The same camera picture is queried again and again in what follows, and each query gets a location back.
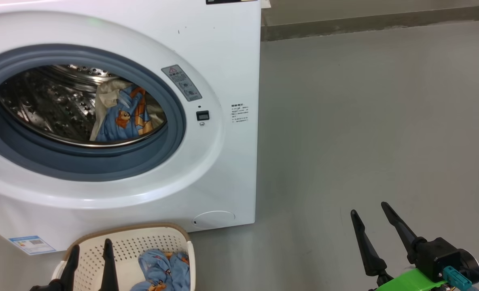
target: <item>blue clothes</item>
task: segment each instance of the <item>blue clothes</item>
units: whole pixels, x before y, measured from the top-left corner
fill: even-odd
[[[170,259],[160,250],[149,250],[138,258],[145,282],[131,291],[190,291],[189,258],[184,253],[172,254]]]
[[[134,92],[137,88],[131,85],[119,91],[117,105],[107,109],[96,141],[127,140],[141,135],[140,130],[150,122],[150,117],[144,106],[144,95]],[[136,116],[140,117],[140,123],[136,122]]]

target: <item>white washing machine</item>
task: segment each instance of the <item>white washing machine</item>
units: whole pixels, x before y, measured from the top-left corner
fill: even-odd
[[[260,14],[259,1],[0,0],[0,234],[37,254],[137,223],[253,223]],[[114,121],[137,131],[101,134]]]

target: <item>brown basket rim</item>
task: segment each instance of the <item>brown basket rim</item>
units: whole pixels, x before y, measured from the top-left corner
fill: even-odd
[[[93,232],[91,234],[87,234],[86,236],[82,236],[78,238],[75,242],[73,242],[70,247],[67,249],[64,259],[63,260],[68,260],[69,256],[71,254],[72,248],[75,245],[79,245],[80,243],[83,243],[86,240],[93,239],[97,236],[104,236],[106,234],[113,234],[116,232],[126,232],[127,230],[142,230],[144,228],[159,228],[159,227],[164,227],[164,228],[173,228],[175,230],[178,230],[180,233],[184,235],[186,238],[186,241],[191,241],[189,238],[189,234],[182,228],[180,225],[176,225],[175,223],[144,223],[144,224],[136,224],[136,225],[130,225],[130,226],[123,226],[123,227],[116,227],[112,228],[110,230],[103,230],[101,232]]]

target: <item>laundry basket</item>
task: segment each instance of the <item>laundry basket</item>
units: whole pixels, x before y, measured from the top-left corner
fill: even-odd
[[[190,266],[190,290],[195,290],[197,271],[193,244],[187,232],[174,224],[136,225],[83,236],[69,247],[64,260],[56,267],[53,279],[60,278],[72,247],[79,245],[74,291],[99,291],[105,263],[103,259],[105,239],[110,239],[113,243],[120,291],[130,291],[135,284],[145,280],[138,264],[138,257],[151,249],[159,249],[165,253],[186,253]]]

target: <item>washing machine opening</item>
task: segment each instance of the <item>washing machine opening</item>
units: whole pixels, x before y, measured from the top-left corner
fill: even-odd
[[[69,44],[14,49],[0,54],[0,155],[64,180],[133,177],[182,143],[181,100],[152,70],[112,52]]]
[[[119,147],[157,133],[164,110],[139,85],[101,68],[51,65],[0,85],[0,103],[22,125],[79,147]]]

